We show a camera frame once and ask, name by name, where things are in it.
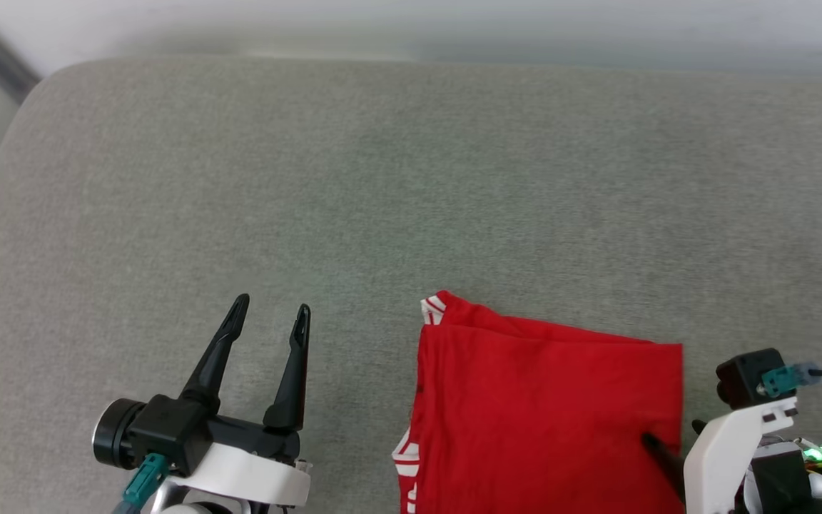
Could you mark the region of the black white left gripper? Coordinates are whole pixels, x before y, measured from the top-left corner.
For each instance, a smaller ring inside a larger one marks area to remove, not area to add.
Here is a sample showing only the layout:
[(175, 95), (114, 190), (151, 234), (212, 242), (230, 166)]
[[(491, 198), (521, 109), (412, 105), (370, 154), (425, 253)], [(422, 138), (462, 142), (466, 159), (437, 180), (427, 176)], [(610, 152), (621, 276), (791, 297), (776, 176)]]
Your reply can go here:
[[(210, 415), (219, 411), (226, 363), (248, 306), (247, 293), (237, 296), (179, 395)], [(214, 443), (192, 475), (167, 479), (167, 507), (218, 507), (208, 501), (187, 502), (189, 493), (232, 500), (239, 508), (302, 508), (307, 503), (311, 465), (300, 458), (298, 432), (305, 417), (310, 326), (310, 306), (301, 305), (288, 338), (283, 377), (262, 420), (267, 427), (225, 416), (210, 420)]]

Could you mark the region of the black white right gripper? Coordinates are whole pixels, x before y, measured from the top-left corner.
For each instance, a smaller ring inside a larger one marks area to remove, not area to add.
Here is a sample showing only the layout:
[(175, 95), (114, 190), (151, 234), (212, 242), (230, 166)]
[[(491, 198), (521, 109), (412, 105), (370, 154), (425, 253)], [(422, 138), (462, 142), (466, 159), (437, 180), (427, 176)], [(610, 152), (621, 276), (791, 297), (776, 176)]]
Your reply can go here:
[(797, 397), (733, 410), (711, 422), (694, 418), (699, 435), (685, 462), (653, 433), (641, 442), (688, 513), (728, 513), (764, 435), (793, 426)]

